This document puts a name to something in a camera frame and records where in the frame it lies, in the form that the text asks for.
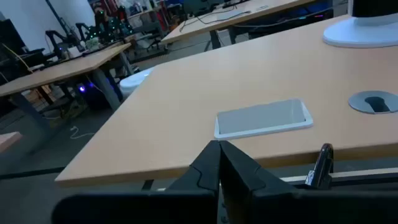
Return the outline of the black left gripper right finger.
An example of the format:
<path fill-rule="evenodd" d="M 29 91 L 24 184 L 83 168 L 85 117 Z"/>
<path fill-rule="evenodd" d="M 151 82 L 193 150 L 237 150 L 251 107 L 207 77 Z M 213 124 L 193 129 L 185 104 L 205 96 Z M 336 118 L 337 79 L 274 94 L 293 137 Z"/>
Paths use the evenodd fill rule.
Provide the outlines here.
<path fill-rule="evenodd" d="M 231 223 L 397 223 L 396 191 L 332 190 L 333 146 L 325 143 L 297 188 L 221 141 L 220 178 Z"/>

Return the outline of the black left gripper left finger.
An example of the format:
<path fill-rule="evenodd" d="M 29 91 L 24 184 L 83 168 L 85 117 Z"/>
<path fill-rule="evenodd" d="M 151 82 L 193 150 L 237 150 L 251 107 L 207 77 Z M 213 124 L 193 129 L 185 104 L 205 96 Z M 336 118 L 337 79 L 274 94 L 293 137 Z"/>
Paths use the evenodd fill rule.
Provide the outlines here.
<path fill-rule="evenodd" d="M 163 191 L 77 194 L 56 204 L 52 223 L 216 223 L 221 146 L 210 141 Z"/>

